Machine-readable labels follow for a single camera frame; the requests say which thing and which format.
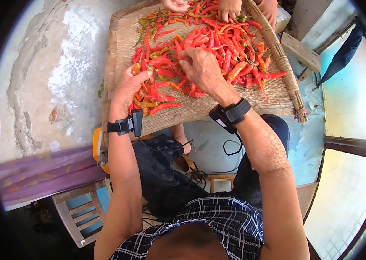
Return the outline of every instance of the hand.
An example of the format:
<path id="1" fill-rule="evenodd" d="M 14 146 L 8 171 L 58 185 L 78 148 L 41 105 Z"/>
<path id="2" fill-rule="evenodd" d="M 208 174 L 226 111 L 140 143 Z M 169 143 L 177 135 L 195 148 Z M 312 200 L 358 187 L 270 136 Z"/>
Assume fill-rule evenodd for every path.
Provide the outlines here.
<path id="1" fill-rule="evenodd" d="M 232 84 L 227 83 L 213 54 L 201 48 L 188 48 L 180 53 L 182 69 L 187 78 L 201 91 L 218 101 L 223 107 L 237 104 L 241 98 Z"/>
<path id="2" fill-rule="evenodd" d="M 235 19 L 241 14 L 242 0 L 220 0 L 217 16 L 228 23 L 228 15 Z"/>
<path id="3" fill-rule="evenodd" d="M 134 66 L 135 65 L 131 65 L 123 70 L 121 74 L 121 81 L 115 88 L 109 111 L 110 122 L 112 122 L 111 117 L 115 113 L 121 113 L 121 115 L 125 113 L 126 117 L 128 114 L 128 106 L 132 102 L 134 93 L 140 89 L 141 83 L 144 83 L 145 80 L 148 80 L 153 75 L 153 71 L 142 71 L 133 76 L 132 69 Z"/>
<path id="4" fill-rule="evenodd" d="M 184 13 L 190 7 L 184 0 L 163 0 L 163 6 L 166 11 Z"/>

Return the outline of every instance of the purple cloth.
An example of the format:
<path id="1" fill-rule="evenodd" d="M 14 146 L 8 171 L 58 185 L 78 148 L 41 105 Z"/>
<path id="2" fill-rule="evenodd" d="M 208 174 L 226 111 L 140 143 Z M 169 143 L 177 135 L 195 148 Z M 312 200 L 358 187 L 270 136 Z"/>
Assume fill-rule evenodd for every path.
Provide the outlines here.
<path id="1" fill-rule="evenodd" d="M 32 156 L 0 164 L 0 196 L 4 207 L 39 199 L 101 180 L 92 146 Z"/>

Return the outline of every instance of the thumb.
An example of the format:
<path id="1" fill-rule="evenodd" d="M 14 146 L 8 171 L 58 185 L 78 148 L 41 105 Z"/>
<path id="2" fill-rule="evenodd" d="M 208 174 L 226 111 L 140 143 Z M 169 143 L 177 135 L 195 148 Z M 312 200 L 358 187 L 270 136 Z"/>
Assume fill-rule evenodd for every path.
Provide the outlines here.
<path id="1" fill-rule="evenodd" d="M 182 69 L 185 71 L 187 77 L 193 75 L 193 66 L 187 60 L 180 60 L 179 63 L 180 66 L 182 66 Z"/>
<path id="2" fill-rule="evenodd" d="M 141 84 L 144 81 L 148 80 L 151 76 L 153 75 L 153 71 L 152 70 L 146 70 L 146 71 L 142 71 L 140 73 L 138 73 L 137 75 L 132 77 L 132 80 L 136 83 L 136 84 Z"/>

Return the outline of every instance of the foot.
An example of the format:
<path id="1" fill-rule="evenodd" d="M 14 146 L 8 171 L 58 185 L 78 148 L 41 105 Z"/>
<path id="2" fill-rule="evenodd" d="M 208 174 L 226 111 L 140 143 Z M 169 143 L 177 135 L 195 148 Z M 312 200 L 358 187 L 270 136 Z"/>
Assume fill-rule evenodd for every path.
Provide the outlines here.
<path id="1" fill-rule="evenodd" d="M 188 142 L 186 135 L 184 134 L 183 124 L 176 124 L 175 126 L 170 127 L 170 131 L 171 131 L 171 135 L 177 142 L 179 142 L 181 144 L 185 144 Z M 184 148 L 183 154 L 190 153 L 190 151 L 192 149 L 192 147 L 190 146 L 190 143 L 183 146 L 183 148 Z"/>

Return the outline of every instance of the blue umbrella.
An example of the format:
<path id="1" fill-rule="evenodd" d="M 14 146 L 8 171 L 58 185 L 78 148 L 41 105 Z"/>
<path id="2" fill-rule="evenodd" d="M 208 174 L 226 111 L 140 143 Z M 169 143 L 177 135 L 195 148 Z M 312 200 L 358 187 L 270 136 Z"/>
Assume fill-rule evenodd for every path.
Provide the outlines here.
<path id="1" fill-rule="evenodd" d="M 321 78 L 321 81 L 316 84 L 316 88 L 318 88 L 323 82 L 334 76 L 334 74 L 338 73 L 341 69 L 346 67 L 346 65 L 355 55 L 359 44 L 362 42 L 363 35 L 366 33 L 366 26 L 363 24 L 361 19 L 356 16 L 355 20 L 355 28 L 352 30 L 349 37 L 334 55 L 329 67 L 323 75 L 323 78 Z"/>

